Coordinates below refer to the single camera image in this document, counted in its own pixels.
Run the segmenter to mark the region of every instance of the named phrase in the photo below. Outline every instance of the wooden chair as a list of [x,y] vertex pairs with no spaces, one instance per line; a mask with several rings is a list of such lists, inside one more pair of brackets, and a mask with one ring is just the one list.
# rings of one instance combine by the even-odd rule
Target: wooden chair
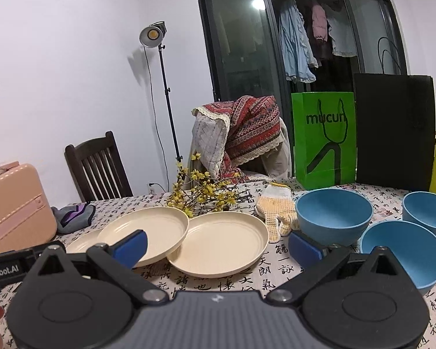
[[68,145],[65,156],[86,202],[133,196],[111,131],[77,147]]

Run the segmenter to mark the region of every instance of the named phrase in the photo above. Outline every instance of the tablecloth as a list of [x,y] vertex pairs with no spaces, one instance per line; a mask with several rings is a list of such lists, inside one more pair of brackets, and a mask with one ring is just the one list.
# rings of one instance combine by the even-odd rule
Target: tablecloth
[[[296,180],[287,180],[285,183],[291,187],[295,200],[305,193]],[[233,210],[253,213],[256,199],[262,194],[267,184],[267,181],[253,181],[240,185],[239,188],[248,189],[252,197],[247,202],[233,208]],[[373,222],[401,218],[401,203],[407,193],[404,190],[360,184],[338,187],[355,191],[368,198],[373,203],[375,209]],[[74,234],[62,236],[59,240],[68,245],[80,235],[103,228],[124,214],[145,207],[164,205],[165,200],[166,195],[143,195],[93,202],[96,206],[96,213],[92,225]],[[267,292],[303,271],[300,265],[289,256],[287,240],[287,237],[285,237],[275,244],[269,244],[262,257],[252,267],[245,269],[239,274],[220,279],[202,279],[185,275],[175,269],[166,259],[143,268],[135,269],[134,271],[168,292],[171,298],[175,296],[178,290],[260,290],[263,295],[266,295]],[[17,286],[17,284],[14,284],[0,289],[0,305],[5,309],[12,299]],[[436,286],[424,298],[430,309],[431,320],[418,348],[436,349]],[[0,333],[3,336],[5,348],[15,349],[16,345],[6,327],[4,319],[0,322]]]

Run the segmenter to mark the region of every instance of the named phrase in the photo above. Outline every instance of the blue gripper pad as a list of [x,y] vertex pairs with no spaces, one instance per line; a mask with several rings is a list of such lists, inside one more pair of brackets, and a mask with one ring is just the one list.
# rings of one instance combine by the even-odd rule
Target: blue gripper pad
[[140,229],[134,231],[112,245],[110,249],[115,260],[132,269],[147,252],[147,234]]
[[307,269],[324,257],[322,249],[315,247],[315,245],[304,240],[303,237],[297,235],[295,232],[289,235],[288,247],[291,257],[296,260],[303,269]]

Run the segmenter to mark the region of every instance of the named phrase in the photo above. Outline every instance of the light stand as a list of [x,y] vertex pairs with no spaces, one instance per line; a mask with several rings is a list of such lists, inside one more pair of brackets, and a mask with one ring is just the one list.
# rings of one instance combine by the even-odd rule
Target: light stand
[[156,22],[147,26],[139,35],[139,41],[147,48],[158,47],[160,54],[161,73],[163,76],[163,84],[165,86],[166,105],[168,106],[168,115],[170,116],[171,132],[173,134],[174,149],[176,150],[176,160],[180,163],[182,156],[179,154],[178,140],[176,139],[176,131],[174,130],[173,114],[170,105],[171,89],[166,85],[165,66],[163,64],[163,49],[162,40],[166,34],[166,26],[164,21]]
[[168,115],[170,116],[171,132],[173,134],[174,149],[176,150],[176,160],[178,161],[178,163],[180,163],[182,157],[179,154],[178,140],[176,139],[176,132],[174,130],[173,115],[172,115],[172,112],[171,112],[171,105],[170,105],[170,92],[171,92],[171,89],[168,88],[168,85],[166,85],[165,66],[163,65],[163,54],[162,54],[162,52],[163,52],[164,48],[165,48],[165,46],[160,44],[158,46],[158,53],[160,54],[161,73],[163,75],[163,84],[165,85],[166,105],[168,106]]

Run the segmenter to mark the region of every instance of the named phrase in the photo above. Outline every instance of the blue shirt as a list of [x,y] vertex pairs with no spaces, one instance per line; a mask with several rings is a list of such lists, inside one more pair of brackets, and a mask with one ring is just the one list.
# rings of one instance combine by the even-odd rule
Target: blue shirt
[[303,27],[303,17],[297,9],[295,0],[286,0],[281,7],[279,36],[283,52],[286,79],[312,83],[315,75],[307,62],[308,38]]

